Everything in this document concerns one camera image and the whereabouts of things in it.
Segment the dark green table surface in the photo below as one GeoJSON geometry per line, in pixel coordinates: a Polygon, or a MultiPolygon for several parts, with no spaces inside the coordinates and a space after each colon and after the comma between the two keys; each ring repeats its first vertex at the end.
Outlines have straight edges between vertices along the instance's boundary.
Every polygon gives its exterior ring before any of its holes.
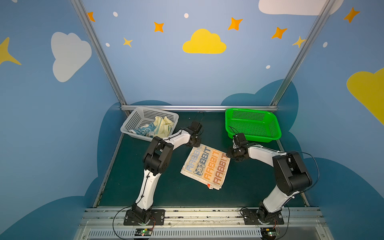
{"type": "MultiPolygon", "coordinates": [[[[188,127],[196,113],[178,113],[176,130],[188,127]]],[[[201,143],[227,152],[232,140],[225,131],[224,113],[205,113],[201,121],[201,143]]],[[[261,143],[278,150],[276,141],[261,143]]],[[[137,198],[144,169],[142,158],[149,142],[125,134],[111,169],[99,206],[130,206],[137,198]]],[[[208,189],[180,173],[192,148],[185,145],[173,151],[168,169],[161,175],[154,195],[158,207],[257,207],[275,187],[273,167],[254,159],[231,161],[222,189],[208,189]]],[[[303,207],[300,195],[289,206],[303,207]]]]}

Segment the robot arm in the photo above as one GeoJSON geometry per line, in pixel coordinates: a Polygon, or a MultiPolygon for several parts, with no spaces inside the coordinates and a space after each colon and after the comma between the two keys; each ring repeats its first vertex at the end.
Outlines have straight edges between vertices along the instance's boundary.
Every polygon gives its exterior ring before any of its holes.
{"type": "Polygon", "coordinates": [[[274,168],[276,186],[260,203],[257,213],[261,224],[273,222],[294,195],[312,185],[312,178],[297,152],[280,152],[249,144],[243,133],[233,136],[233,147],[228,151],[227,157],[235,161],[257,159],[274,168]]]}
{"type": "Polygon", "coordinates": [[[202,125],[196,121],[183,130],[166,137],[154,137],[144,154],[144,179],[140,194],[132,205],[137,222],[146,224],[151,217],[153,195],[161,174],[167,169],[174,149],[186,144],[190,147],[200,146],[198,133],[202,125]]]}

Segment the white cloud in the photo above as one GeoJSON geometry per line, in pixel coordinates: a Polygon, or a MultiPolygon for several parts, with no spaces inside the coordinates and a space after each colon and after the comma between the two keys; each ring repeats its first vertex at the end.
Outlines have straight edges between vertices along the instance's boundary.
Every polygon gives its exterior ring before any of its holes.
{"type": "MultiPolygon", "coordinates": [[[[336,0],[331,14],[336,12],[344,0],[336,0]]],[[[266,14],[319,15],[326,0],[260,0],[259,9],[266,14]]]]}
{"type": "Polygon", "coordinates": [[[52,35],[51,48],[56,58],[53,74],[60,82],[68,81],[91,57],[91,45],[76,34],[56,32],[52,35]]]}

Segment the painted wall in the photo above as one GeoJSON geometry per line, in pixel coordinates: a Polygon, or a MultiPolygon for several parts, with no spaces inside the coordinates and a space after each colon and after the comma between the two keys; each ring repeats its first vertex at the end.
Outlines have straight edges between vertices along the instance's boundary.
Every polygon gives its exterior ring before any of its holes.
{"type": "Polygon", "coordinates": [[[72,239],[124,115],[69,0],[0,1],[0,25],[0,239],[72,239]]]}
{"type": "Polygon", "coordinates": [[[345,0],[278,105],[285,150],[317,159],[320,180],[307,196],[336,240],[384,238],[383,10],[379,0],[345,0]]]}
{"type": "Polygon", "coordinates": [[[128,104],[261,105],[325,0],[83,2],[128,104]]]}

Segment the green plastic basket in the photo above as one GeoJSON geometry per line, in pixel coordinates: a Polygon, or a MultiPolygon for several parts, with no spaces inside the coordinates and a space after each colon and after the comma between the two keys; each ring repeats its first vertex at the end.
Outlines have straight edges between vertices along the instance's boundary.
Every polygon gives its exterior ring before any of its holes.
{"type": "Polygon", "coordinates": [[[225,130],[230,138],[238,131],[244,133],[247,140],[255,142],[270,142],[281,138],[277,118],[268,111],[230,108],[225,111],[225,130]]]}

